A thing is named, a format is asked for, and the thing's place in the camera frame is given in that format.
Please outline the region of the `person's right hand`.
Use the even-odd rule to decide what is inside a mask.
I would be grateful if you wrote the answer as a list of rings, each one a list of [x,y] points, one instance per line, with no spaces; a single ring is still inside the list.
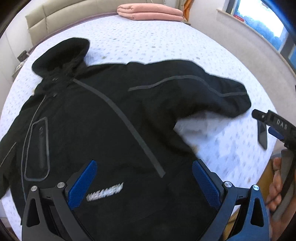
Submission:
[[[269,194],[266,200],[266,207],[274,212],[281,203],[282,178],[280,175],[281,158],[273,159],[273,181],[269,186]]]

